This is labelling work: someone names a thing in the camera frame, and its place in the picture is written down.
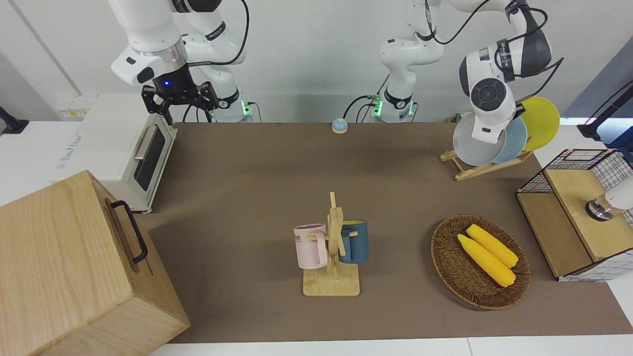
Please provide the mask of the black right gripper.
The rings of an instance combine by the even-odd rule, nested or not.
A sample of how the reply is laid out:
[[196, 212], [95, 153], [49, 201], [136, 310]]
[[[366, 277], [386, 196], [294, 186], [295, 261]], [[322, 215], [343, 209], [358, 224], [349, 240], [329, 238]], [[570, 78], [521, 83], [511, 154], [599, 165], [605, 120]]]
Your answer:
[[160, 94], [177, 95], [197, 88], [196, 108], [203, 110], [208, 123], [213, 121], [213, 111], [219, 108], [219, 98], [211, 82], [205, 82], [196, 87], [188, 65], [173, 72], [160, 75], [152, 79], [154, 87], [143, 85], [141, 97], [148, 113], [160, 115], [168, 125], [173, 124], [170, 106], [172, 100], [161, 97]]

